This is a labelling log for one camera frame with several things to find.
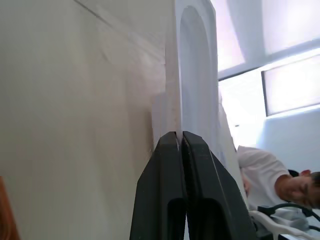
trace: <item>person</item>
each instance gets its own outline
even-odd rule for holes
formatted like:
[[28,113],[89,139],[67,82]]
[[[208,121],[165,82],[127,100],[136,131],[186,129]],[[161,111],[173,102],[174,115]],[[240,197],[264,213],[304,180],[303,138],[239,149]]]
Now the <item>person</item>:
[[250,209],[287,202],[320,208],[320,172],[292,177],[272,153],[254,147],[239,146],[237,158]]

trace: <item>window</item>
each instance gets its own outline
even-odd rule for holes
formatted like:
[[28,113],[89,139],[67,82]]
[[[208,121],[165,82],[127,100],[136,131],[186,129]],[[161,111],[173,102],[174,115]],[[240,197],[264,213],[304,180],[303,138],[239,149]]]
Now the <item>window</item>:
[[320,104],[320,55],[261,72],[267,116]]

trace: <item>wall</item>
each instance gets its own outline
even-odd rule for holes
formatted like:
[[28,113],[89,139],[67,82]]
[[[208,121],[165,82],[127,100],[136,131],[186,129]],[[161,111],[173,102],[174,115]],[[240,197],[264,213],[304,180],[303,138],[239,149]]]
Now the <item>wall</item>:
[[256,146],[274,153],[288,168],[320,171],[320,109],[267,119]]
[[107,20],[72,0],[0,3],[0,174],[22,240],[129,239],[170,2],[101,2]]

